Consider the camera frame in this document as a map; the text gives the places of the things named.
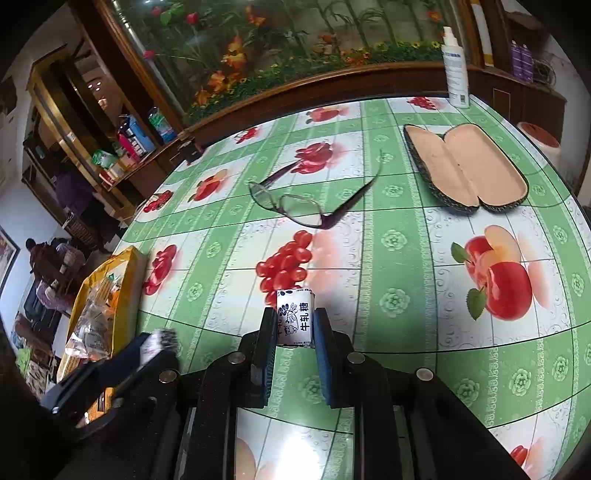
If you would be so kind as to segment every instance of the purple bottle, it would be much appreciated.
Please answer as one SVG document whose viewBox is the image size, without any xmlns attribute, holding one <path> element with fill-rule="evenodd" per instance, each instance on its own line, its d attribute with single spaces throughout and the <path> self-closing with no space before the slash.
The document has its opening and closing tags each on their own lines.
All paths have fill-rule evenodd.
<svg viewBox="0 0 591 480">
<path fill-rule="evenodd" d="M 532 83 L 534 81 L 534 59 L 531 57 L 530 49 L 527 45 L 519 48 L 521 50 L 521 71 L 523 79 L 526 82 Z"/>
<path fill-rule="evenodd" d="M 513 66 L 513 76 L 522 79 L 523 69 L 521 67 L 521 49 L 515 40 L 511 42 L 511 64 Z"/>
</svg>

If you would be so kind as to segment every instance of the eyeglasses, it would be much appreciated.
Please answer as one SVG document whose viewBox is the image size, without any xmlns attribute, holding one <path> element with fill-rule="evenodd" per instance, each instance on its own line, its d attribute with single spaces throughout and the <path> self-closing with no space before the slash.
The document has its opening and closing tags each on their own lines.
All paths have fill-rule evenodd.
<svg viewBox="0 0 591 480">
<path fill-rule="evenodd" d="M 297 167 L 300 162 L 301 160 L 298 160 L 277 170 L 274 174 L 260 183 L 256 183 L 254 181 L 248 182 L 248 189 L 251 192 L 252 199 L 265 210 L 270 210 L 271 212 L 284 215 L 290 220 L 293 220 L 295 223 L 299 223 L 300 225 L 309 228 L 320 228 L 323 230 L 328 230 L 339 223 L 341 218 L 344 217 L 345 213 L 351 210 L 353 205 L 355 205 L 355 203 L 357 203 L 359 199 L 365 195 L 365 192 L 367 192 L 378 179 L 382 171 L 383 163 L 382 152 L 380 151 L 378 172 L 376 173 L 375 177 L 372 178 L 369 183 L 363 185 L 355 194 L 353 194 L 349 200 L 340 205 L 333 213 L 327 215 L 323 213 L 322 207 L 312 199 L 301 195 L 291 195 L 286 193 L 281 195 L 281 197 L 275 201 L 271 192 L 267 190 L 268 186 L 273 184 L 273 182 L 281 178 L 292 168 Z M 306 218 L 306 222 L 298 219 L 302 217 Z"/>
</svg>

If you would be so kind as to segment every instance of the picture frame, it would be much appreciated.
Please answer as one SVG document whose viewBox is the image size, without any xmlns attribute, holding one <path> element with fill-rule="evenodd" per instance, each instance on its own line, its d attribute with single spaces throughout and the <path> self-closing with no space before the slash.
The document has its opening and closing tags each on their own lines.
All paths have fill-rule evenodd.
<svg viewBox="0 0 591 480">
<path fill-rule="evenodd" d="M 20 250 L 20 247 L 12 241 L 0 226 L 0 295 L 2 295 L 4 284 Z"/>
</svg>

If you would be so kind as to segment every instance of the person in purple shirt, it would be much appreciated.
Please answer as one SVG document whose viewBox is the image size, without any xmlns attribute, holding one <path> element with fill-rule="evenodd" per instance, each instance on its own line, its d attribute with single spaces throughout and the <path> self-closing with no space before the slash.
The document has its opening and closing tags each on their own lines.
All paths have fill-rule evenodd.
<svg viewBox="0 0 591 480">
<path fill-rule="evenodd" d="M 115 235 L 122 238 L 125 229 L 119 227 L 119 221 L 105 211 L 104 205 L 94 194 L 96 192 L 92 185 L 76 169 L 60 164 L 56 180 L 57 201 L 62 208 L 68 208 L 95 231 L 99 251 L 107 253 L 105 243 L 110 242 Z"/>
</svg>

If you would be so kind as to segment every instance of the purple shirt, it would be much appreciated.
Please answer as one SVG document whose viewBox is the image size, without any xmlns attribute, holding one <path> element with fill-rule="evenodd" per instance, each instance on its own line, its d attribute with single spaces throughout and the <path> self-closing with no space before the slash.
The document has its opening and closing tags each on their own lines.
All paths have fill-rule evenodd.
<svg viewBox="0 0 591 480">
<path fill-rule="evenodd" d="M 94 188 L 82 176 L 73 171 L 62 173 L 56 181 L 56 196 L 62 208 L 68 207 L 80 216 L 92 200 Z"/>
</svg>

